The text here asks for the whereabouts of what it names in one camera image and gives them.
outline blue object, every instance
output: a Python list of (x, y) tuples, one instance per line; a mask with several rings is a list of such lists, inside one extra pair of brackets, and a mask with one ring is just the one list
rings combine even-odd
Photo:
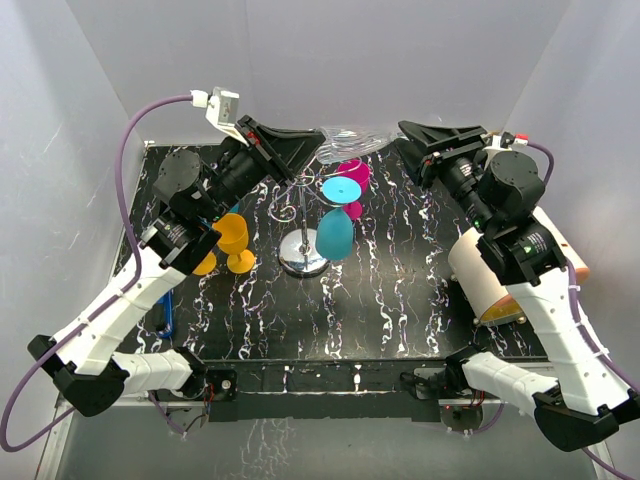
[(322, 193), (330, 202), (347, 204), (359, 199), (362, 189), (358, 182), (351, 178), (333, 177), (324, 182)]
[(170, 338), (173, 335), (173, 290), (165, 293), (156, 304), (164, 305), (165, 328), (158, 332), (160, 338)]
[(331, 210), (318, 225), (316, 250), (329, 260), (342, 260), (351, 254), (352, 247), (353, 223), (349, 215), (342, 208)]

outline gray floor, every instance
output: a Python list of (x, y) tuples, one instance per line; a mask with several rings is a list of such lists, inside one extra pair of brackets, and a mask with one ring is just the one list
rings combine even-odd
[[(485, 406), (485, 418), (495, 411)], [(194, 413), (177, 412), (176, 421)], [(594, 479), (581, 452), (552, 447), (507, 406), (470, 440), (408, 420), (257, 420), (206, 424), (182, 441), (149, 406), (76, 415), (58, 480)]]

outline metal stand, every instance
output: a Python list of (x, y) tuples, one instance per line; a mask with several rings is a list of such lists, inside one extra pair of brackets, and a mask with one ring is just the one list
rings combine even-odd
[(298, 185), (302, 228), (289, 232), (280, 243), (278, 259), (285, 272), (296, 277), (309, 278), (320, 275), (329, 266), (329, 260), (316, 250), (316, 231), (307, 228), (307, 202), (304, 196), (306, 185)]

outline black table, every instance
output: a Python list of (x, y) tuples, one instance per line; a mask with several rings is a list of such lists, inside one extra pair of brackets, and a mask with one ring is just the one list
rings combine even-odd
[[(139, 235), (157, 213), (151, 186), (165, 156), (189, 148), (204, 161), (216, 146), (152, 147), (146, 152), (131, 221)], [(363, 157), (374, 172), (361, 201), (353, 254), (313, 279), (287, 276), (277, 260), (283, 236), (300, 226), (271, 219), (267, 208), (282, 190), (260, 184), (240, 204), (257, 263), (234, 275), (226, 255), (206, 277), (191, 276), (174, 291), (176, 328), (171, 340), (157, 337), (150, 320), (120, 347), (122, 352), (156, 352), (187, 346), (203, 360), (239, 359), (439, 359), (469, 341), (500, 356), (544, 356), (529, 324), (496, 328), (472, 324), (473, 312), (459, 285), (449, 281), (447, 255), (469, 228), (442, 186), (421, 192), (389, 147)], [(319, 168), (324, 173), (334, 166)], [(321, 180), (315, 184), (319, 192)], [(279, 203), (292, 204), (291, 198)], [(308, 198), (309, 225), (327, 211)], [(118, 267), (128, 258), (122, 246)]]

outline gray wall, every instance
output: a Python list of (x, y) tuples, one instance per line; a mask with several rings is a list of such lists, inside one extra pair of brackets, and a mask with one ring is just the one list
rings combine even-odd
[[(55, 333), (105, 285), (121, 226), (111, 165), (127, 120), (67, 5), (3, 0), (0, 16), (0, 406), (33, 363), (27, 343)], [(142, 143), (127, 155), (133, 191)], [(38, 374), (11, 418), (13, 444), (53, 415)], [(2, 478), (32, 479), (44, 441), (0, 452)]]
[[(508, 128), (555, 153), (542, 205), (592, 269), (581, 294), (587, 314), (613, 359), (640, 381), (638, 45), (638, 2), (576, 2)], [(639, 436), (635, 422), (608, 441), (617, 467), (634, 477)]]
[[(222, 84), (280, 127), (504, 125), (568, 0), (67, 0), (129, 114)], [(211, 142), (201, 112), (140, 127)]]
[[(487, 418), (495, 410), (487, 405)], [(182, 423), (195, 415), (176, 412), (172, 418)], [(404, 419), (285, 419), (195, 426), (185, 442), (169, 432), (151, 406), (113, 407), (97, 417), (74, 418), (56, 478), (595, 478), (582, 452), (555, 449), (513, 407), (503, 416), (491, 430), (468, 441), (439, 426)]]

